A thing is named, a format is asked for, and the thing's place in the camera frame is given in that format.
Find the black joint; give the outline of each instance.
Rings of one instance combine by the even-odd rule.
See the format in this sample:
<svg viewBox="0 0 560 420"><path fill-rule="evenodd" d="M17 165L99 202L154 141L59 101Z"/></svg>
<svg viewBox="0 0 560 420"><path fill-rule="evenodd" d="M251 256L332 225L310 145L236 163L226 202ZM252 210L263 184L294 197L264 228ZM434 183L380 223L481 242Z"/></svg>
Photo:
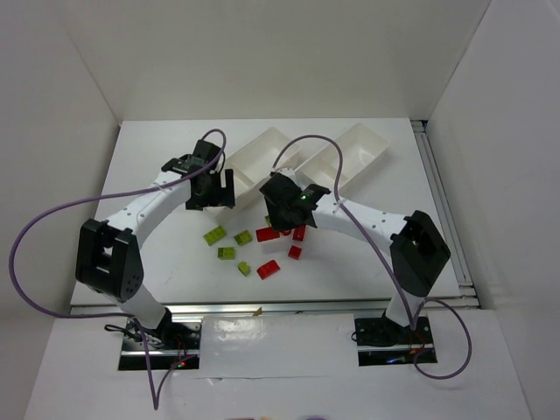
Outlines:
<svg viewBox="0 0 560 420"><path fill-rule="evenodd" d="M106 221L86 221L80 229L76 279L119 302L132 298L144 280L140 248L132 231L116 229Z"/></svg>
<svg viewBox="0 0 560 420"><path fill-rule="evenodd" d="M405 291L425 298L451 252L428 214L416 210L404 219L407 224L401 233L391 235L393 270Z"/></svg>

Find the wire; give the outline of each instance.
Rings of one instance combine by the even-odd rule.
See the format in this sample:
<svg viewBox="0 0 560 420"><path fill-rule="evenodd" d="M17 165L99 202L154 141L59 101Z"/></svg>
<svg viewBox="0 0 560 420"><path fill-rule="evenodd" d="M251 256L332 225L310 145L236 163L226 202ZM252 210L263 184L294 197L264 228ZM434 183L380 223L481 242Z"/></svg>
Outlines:
<svg viewBox="0 0 560 420"><path fill-rule="evenodd" d="M224 150L226 149L226 142L227 142L226 134L221 129L211 129L204 136L202 136L201 140L206 139L208 136L210 136L213 133L218 133L222 137L222 145L221 145L221 149L218 152L218 154L210 162L208 162L206 165L204 165L202 168L198 169L197 171L195 171L193 173L190 173L190 174L186 175L185 177L183 177L181 179L178 179L176 181L172 181L168 184L165 184L165 188L169 188L170 186L175 186L175 185L180 184L182 182L186 182L187 180L192 179L192 178L200 175L202 172L205 172L206 170L208 170L208 168L212 167L212 165L215 165L218 162L218 160L220 159L220 156L224 153ZM71 313L56 312L56 311L51 311L50 309L46 309L43 306L41 306L40 304L37 304L35 301L33 301L24 292L21 285L19 284L18 277L16 276L15 266L16 266L16 253L18 252L19 245L20 245L21 241L24 239L24 236L27 234L27 232L29 232L29 230L33 226L35 226L38 222L42 221L45 217L47 217L47 216L49 216L53 213L57 213L60 210L65 210L67 208L79 206L81 204L86 204L86 203L90 203L90 202L94 202L94 201L116 199L116 198L121 198L121 197L130 197L130 196L133 196L133 195L140 195L140 194L146 194L146 193L154 193L155 191L159 191L159 189L160 189L160 186L158 185L158 186L155 186L155 187L144 188L144 189L141 189L141 190L135 190L135 191L130 191L130 192L116 192L116 193L105 194L105 195L100 195L100 196L96 196L96 197L87 197L85 199L77 199L76 201L70 201L66 204L61 204L59 206L53 207L49 210L46 210L43 213L36 216L35 218L31 219L31 221L29 221L24 226L24 228L21 230L21 232L19 232L19 234L17 234L16 239L14 240L14 242L11 246L10 257L8 259L8 271L10 272L10 279L11 279L12 285L14 286L14 289L16 289L17 294L30 307L32 307L36 311L44 313L45 315L49 315L51 317L59 318L59 319L98 319L98 318L109 318L109 317L125 317L125 318L130 318L136 324L136 327L138 328L138 331L140 332L140 336L142 337L143 350L144 350L145 358L146 358L146 371L148 373L148 382L150 383L151 399L152 399L152 402L153 402L154 410L157 410L159 408L159 393L161 391L162 386L164 385L165 379L167 379L169 374L173 371L173 369L175 369L177 367L178 364L171 365L171 367L165 373L163 379L159 383L159 387L157 388L157 392L156 392L156 387L154 385L154 380L153 380L153 376L152 376L152 372L151 372L150 349L148 348L148 340L146 339L146 333L144 331L144 328L140 324L140 321L138 321L138 319L136 319L133 315L131 315L129 313L123 313L123 312L108 312L108 313L98 313L98 314L93 314L93 315L86 315L86 314L71 314ZM184 358L183 360L180 360L179 362L187 360L190 357L192 357L192 356Z"/></svg>
<svg viewBox="0 0 560 420"><path fill-rule="evenodd" d="M431 379L451 379L457 375L459 375L460 373L462 373L466 367L468 366L469 362L471 361L471 356L473 355L473 341L471 340L471 334L469 333L468 328L465 325L465 322L463 321L463 319L460 317L459 313L457 311L455 311L453 308L451 308L447 303L443 302L442 300L439 299L435 299L434 297L427 297L422 304L420 305L420 307L418 308L418 310L416 311L416 313L413 315L412 311L410 310L410 305L409 302L406 300L406 297L404 296L404 290L401 287L401 285L399 284L398 280L396 279L395 273L393 272L393 270L391 269L391 266L389 265L389 263L387 262L387 259L385 258L385 256L383 255L382 251L379 249L379 247L377 246L377 244L374 242L374 240L372 239L372 237L369 235L368 231L360 224L360 222L355 218L355 216L352 214L352 212L350 212L350 210L348 210L348 208L344 205L344 202L340 200L340 196L339 196L339 182L340 182L340 175L342 174L342 165L344 162L344 158L342 156L342 149L340 148L340 146L337 145L337 143L332 140L329 137L326 136L321 136L319 134L306 134L303 136L299 136L295 139L293 139L291 142L289 142L288 144L286 144L284 146L284 148L282 150L280 150L280 153L278 153L278 156L276 157L276 160L274 161L274 164L272 164L272 171L275 172L277 169L277 165L278 162L280 161L280 158L282 157L282 155L288 150L288 148L290 148L294 143L297 143L301 140L304 140L306 138L318 138L320 140L325 140L326 142L332 144L334 146L334 148L336 149L336 151L339 153L339 168L336 171L336 176L334 177L334 188L333 188L333 194L334 194L334 198L337 200L337 202L339 203L340 208L344 211L344 213L346 213L346 215L348 216L348 218L353 222L354 225L356 225L356 227L358 228L358 230L361 232L361 234L364 236L364 238L366 239L367 243L369 243L369 245L371 246L371 248L374 250L374 252L377 254L377 257L379 258L379 260L381 261L381 264L383 264L383 267L385 268L385 270L388 273L388 276L391 278L393 285L396 288L396 291L399 295L399 297L402 300L402 304L404 306L404 310L406 311L406 316L409 319L409 323L410 323L410 329L412 331L416 330L417 328L417 321L418 321L418 317L420 316L420 311L422 310L422 308L424 308L424 305L426 304L426 302L436 302L440 305L445 306L447 309L449 309L451 311L451 313L453 315L455 315L455 317L458 319L458 322L461 324L461 326L463 327L463 331L465 331L465 336L466 336L466 342L468 345L468 351L467 351L467 356L465 359L465 362L463 363L463 365L457 369L455 372L451 373L451 374L445 374L442 376L436 376L434 374L428 374L427 372L424 372L419 366L418 366L418 357L423 354L424 352L428 351L428 349L424 349L422 352L417 353L415 358L414 358L414 367L416 368L416 370L418 372L420 372L422 375L427 376L428 378Z"/></svg>
<svg viewBox="0 0 560 420"><path fill-rule="evenodd" d="M420 372L422 375L424 375L424 376L426 376L430 379L436 379L436 380L442 381L444 379L454 378L455 376L460 375L466 369L466 367L469 366L469 363L471 362L471 358L473 357L473 340L471 339L471 334L469 333L469 329L466 327L465 321L461 318L459 313L457 311L455 311L454 308L452 308L449 304L447 304L443 300L436 299L435 297L427 297L424 300L424 302L420 305L420 308L418 308L418 312L420 312L422 310L422 308L424 307L424 304L426 302L436 302L437 304L440 304L440 305L446 307L447 309L449 309L451 311L451 313L455 316L455 318L457 318L457 321L461 324L461 327L463 328L463 331L465 332L467 352L466 352L465 361L463 362L461 367L459 369L457 369L455 372L451 372L450 374L442 374L442 375L429 374L428 372L423 371L418 366L418 358L422 354L430 351L431 349L429 349L429 348L425 348L422 352L416 353L416 355L414 356L414 360L413 360L414 367L416 368L416 370L418 372Z"/></svg>

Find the white table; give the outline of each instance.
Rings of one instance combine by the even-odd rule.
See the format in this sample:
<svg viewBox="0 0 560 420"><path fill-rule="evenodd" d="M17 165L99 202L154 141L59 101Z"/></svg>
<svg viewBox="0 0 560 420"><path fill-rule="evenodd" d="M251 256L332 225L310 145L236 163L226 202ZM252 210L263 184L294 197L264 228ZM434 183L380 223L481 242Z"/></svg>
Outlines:
<svg viewBox="0 0 560 420"><path fill-rule="evenodd" d="M144 187L170 158L193 150L195 142L211 128L227 134L227 153L276 127L288 137L322 134L336 138L356 123L363 123L391 145L374 162L367 184L353 186L346 193L350 200L388 212L412 214L423 210L439 226L430 186L417 148L416 139L405 118L375 119L287 119L124 122L111 160L103 193ZM220 143L219 136L209 140ZM310 156L322 143L302 142ZM100 203L96 219L125 207L130 199ZM178 208L162 222L143 245L144 284L162 303L278 302L341 299L387 299L395 292L389 276L371 248L343 234L308 228L300 261L287 256L291 238L271 242L256 241L237 247L236 261L216 257L218 246L234 246L233 235L248 229L266 227L263 199L248 207L226 226L229 237L208 247L202 235L215 223L200 212ZM276 259L281 270L262 281L256 268ZM243 277L236 268L247 261L253 272ZM457 278L451 263L437 280L432 296L459 296ZM77 283L72 305L106 305L109 301Z"/></svg>
<svg viewBox="0 0 560 420"><path fill-rule="evenodd" d="M474 350L471 365L449 381L426 379L411 365L252 380L195 379L195 371L182 371L164 385L157 412L151 407L146 373L116 370L122 339L120 334L103 331L103 325L121 325L122 319L57 319L25 420L301 420L312 415L329 420L529 420L495 313L460 313L471 330ZM465 358L463 332L448 311L434 311L430 323L438 364L423 366L437 375L450 373ZM263 356L290 357L280 346ZM248 358L244 363L251 365L254 361ZM156 383L163 374L154 374Z"/></svg>

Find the white plastic bin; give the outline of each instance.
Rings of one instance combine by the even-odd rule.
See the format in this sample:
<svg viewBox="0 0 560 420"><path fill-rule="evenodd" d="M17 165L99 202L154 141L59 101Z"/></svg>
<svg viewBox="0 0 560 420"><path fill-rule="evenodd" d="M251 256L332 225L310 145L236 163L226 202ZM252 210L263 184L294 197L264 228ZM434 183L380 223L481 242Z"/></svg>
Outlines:
<svg viewBox="0 0 560 420"><path fill-rule="evenodd" d="M360 175L389 147L389 141L365 125L358 123L336 139L342 149L344 164L339 191L360 179ZM339 154L330 144L310 157L296 170L320 186L333 188L339 167Z"/></svg>

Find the white tray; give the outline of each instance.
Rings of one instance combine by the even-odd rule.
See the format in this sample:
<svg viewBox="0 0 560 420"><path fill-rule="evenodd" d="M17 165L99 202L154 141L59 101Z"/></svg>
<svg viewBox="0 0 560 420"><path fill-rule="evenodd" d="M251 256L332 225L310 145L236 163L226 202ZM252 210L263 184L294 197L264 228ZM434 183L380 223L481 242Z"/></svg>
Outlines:
<svg viewBox="0 0 560 420"><path fill-rule="evenodd" d="M344 164L340 176L339 191L343 193L361 174L389 147L390 143L358 123L336 139L342 149ZM296 169L297 175L303 174L316 184L333 188L334 178L339 167L339 154L330 144L306 160Z"/></svg>
<svg viewBox="0 0 560 420"><path fill-rule="evenodd" d="M272 127L227 157L224 169L234 170L235 207L207 207L205 212L210 214L216 223L223 225L259 197L259 188L269 177L274 160L290 140L280 130ZM301 148L294 144L283 154L278 167L295 168L301 160Z"/></svg>

